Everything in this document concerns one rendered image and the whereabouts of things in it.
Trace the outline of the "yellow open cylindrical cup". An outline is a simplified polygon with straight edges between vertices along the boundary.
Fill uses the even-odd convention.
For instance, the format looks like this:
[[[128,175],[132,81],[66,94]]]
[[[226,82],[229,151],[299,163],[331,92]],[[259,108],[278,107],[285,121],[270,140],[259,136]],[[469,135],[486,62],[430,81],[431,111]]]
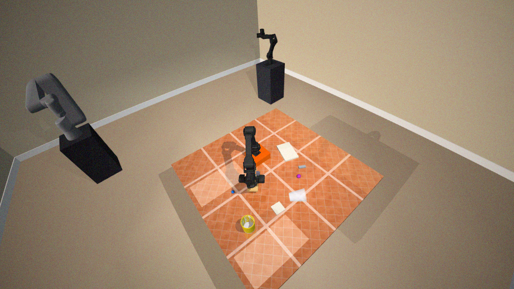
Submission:
[[[246,234],[250,234],[255,230],[255,221],[253,216],[245,215],[241,219],[241,224],[243,230],[246,232]]]

